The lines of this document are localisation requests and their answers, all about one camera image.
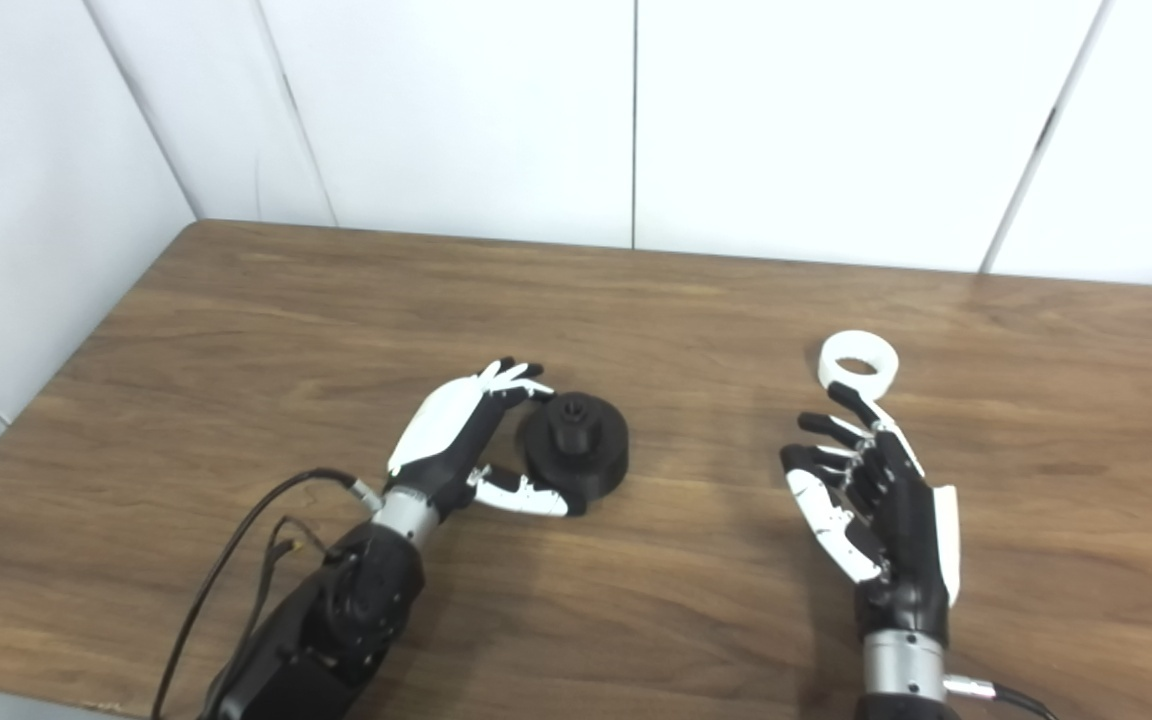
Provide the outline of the white and black left hand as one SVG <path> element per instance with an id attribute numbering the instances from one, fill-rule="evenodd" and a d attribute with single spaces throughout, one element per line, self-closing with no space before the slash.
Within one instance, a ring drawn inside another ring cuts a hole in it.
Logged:
<path id="1" fill-rule="evenodd" d="M 539 382 L 538 363 L 511 356 L 493 361 L 482 372 L 444 382 L 397 439 L 387 462 L 385 495 L 402 492 L 447 520 L 472 502 L 517 514 L 579 518 L 588 501 L 548 480 L 482 465 L 479 460 L 506 414 L 526 401 L 547 404 L 556 391 Z"/>

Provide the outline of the white and black right hand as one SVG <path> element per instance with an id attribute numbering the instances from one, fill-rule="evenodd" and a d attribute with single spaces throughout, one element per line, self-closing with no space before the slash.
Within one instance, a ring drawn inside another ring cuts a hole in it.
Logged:
<path id="1" fill-rule="evenodd" d="M 846 382 L 828 397 L 855 414 L 799 414 L 833 445 L 786 445 L 785 479 L 799 514 L 855 585 L 861 637 L 915 632 L 946 646 L 960 579 L 956 488 L 933 486 L 895 419 Z"/>

